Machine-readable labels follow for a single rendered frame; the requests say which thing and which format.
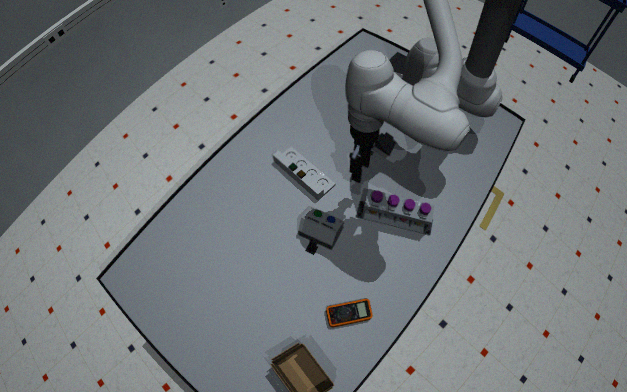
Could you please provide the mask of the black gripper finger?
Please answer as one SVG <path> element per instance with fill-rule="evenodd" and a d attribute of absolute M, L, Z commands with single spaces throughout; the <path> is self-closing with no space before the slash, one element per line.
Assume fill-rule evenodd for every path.
<path fill-rule="evenodd" d="M 359 151 L 360 146 L 357 145 L 356 149 L 354 148 L 354 152 L 349 154 L 350 157 L 350 173 L 352 173 L 351 180 L 360 183 L 361 175 L 362 175 L 362 165 L 364 160 L 364 155 L 367 153 L 367 148 L 370 143 L 366 143 L 365 150 Z M 354 153 L 354 154 L 353 154 Z"/>
<path fill-rule="evenodd" d="M 370 161 L 370 155 L 373 154 L 373 151 L 371 151 L 371 148 L 373 147 L 373 145 L 370 144 L 370 146 L 368 147 L 367 153 L 364 156 L 364 160 L 363 160 L 363 165 L 364 167 L 369 167 L 369 161 Z"/>

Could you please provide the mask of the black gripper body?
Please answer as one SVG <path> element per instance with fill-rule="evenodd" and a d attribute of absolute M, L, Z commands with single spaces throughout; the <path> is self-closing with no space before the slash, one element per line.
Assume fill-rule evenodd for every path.
<path fill-rule="evenodd" d="M 364 151 L 366 143 L 374 142 L 378 138 L 379 131 L 380 129 L 375 132 L 364 133 L 364 132 L 354 129 L 350 125 L 350 133 L 353 139 L 355 140 L 355 145 L 354 145 L 355 149 L 357 145 L 359 145 L 360 146 L 359 151 Z"/>

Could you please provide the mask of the orange digital multimeter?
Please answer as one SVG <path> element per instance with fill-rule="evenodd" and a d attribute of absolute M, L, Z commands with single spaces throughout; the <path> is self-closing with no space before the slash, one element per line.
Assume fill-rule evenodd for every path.
<path fill-rule="evenodd" d="M 369 299 L 328 306 L 326 311 L 330 327 L 367 321 L 373 316 Z"/>

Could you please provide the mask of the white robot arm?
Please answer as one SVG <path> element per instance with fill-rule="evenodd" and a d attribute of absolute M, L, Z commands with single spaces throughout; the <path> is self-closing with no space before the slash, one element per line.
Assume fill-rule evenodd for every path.
<path fill-rule="evenodd" d="M 493 69 L 522 0 L 485 0 L 463 59 L 448 0 L 423 1 L 435 40 L 423 38 L 410 49 L 403 74 L 382 52 L 358 53 L 346 76 L 348 121 L 364 133 L 386 121 L 424 145 L 453 151 L 470 131 L 459 108 L 491 117 L 502 101 Z"/>

